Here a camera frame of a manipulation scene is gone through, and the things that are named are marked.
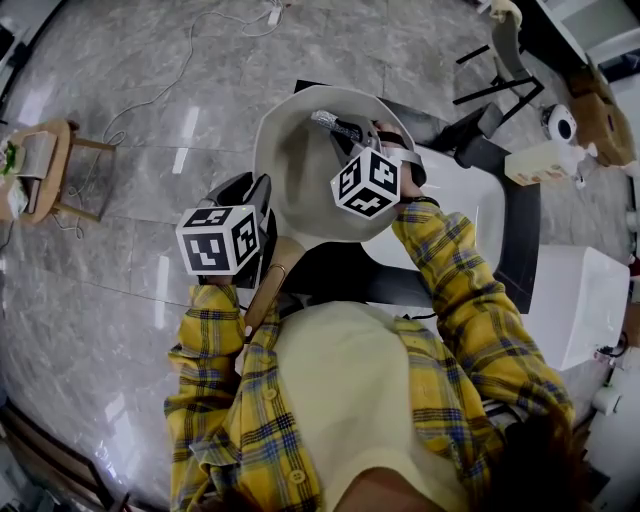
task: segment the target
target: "plaid shirt sleeve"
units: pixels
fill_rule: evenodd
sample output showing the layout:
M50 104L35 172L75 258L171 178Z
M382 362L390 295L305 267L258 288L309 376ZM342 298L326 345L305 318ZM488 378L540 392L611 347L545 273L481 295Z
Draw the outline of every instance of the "plaid shirt sleeve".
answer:
M186 510L209 483L190 445L210 439L233 403L239 376L235 358L245 340L244 320L233 286L194 286L193 307L185 314L179 343L169 360L180 366L180 388L165 402L173 442L171 510Z
M477 253L469 219L412 203L393 229L427 281L445 345L480 395L530 414L557 408L571 423L564 385L525 331L504 285Z

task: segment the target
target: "wooden stool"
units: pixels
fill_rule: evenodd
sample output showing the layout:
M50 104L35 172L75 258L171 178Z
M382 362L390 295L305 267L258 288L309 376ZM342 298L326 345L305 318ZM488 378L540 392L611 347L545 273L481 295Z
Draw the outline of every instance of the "wooden stool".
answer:
M84 146L87 148L101 150L106 149L108 151L116 150L116 146L111 144L103 144L102 142L95 142L76 137L75 130L77 129L77 126L78 125L76 123L73 123L70 126L70 122L66 119L54 119L53 121L47 121L46 123L41 123L26 130L16 132L11 136L11 142L18 146L22 144L22 141L27 135L37 132L49 132L57 137L56 146L53 154L51 155L49 172L40 185L36 209L33 213L23 213L20 216L21 221L36 224L49 215L51 210L60 210L72 213L86 220L100 222L100 217L104 207L101 209L100 215L95 215L60 202L60 193L62 192L62 185L64 183L67 166L69 165L69 156L71 155L71 149L73 146ZM16 176L6 176L4 185L0 187L0 220L13 220L7 201L7 194L15 179Z

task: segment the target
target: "green plant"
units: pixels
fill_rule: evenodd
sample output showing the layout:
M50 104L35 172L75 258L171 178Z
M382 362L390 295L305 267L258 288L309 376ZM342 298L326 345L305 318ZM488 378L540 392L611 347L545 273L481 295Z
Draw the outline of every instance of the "green plant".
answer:
M16 145L10 141L7 141L7 147L2 152L2 156L0 157L0 160L2 159L2 157L4 157L4 167L2 168L2 171L0 171L3 175L6 175L11 169L13 169L14 165L16 164L17 152L18 148L16 147Z

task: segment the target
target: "cream t-shirt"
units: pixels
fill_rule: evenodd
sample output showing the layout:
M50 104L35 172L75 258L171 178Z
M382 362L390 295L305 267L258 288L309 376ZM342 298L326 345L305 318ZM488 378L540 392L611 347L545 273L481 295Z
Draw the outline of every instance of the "cream t-shirt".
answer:
M444 510L468 509L453 464L415 433L409 358L391 316L351 302L314 306L283 320L274 350L325 510L375 467L396 471Z

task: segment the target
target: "white box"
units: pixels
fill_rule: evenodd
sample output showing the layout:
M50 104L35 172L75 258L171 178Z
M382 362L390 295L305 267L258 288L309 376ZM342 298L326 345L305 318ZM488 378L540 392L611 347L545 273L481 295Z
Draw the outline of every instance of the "white box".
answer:
M331 180L338 207L373 219L400 200L400 162L365 148Z
M235 275L260 249L255 207L191 208L176 228L187 273Z

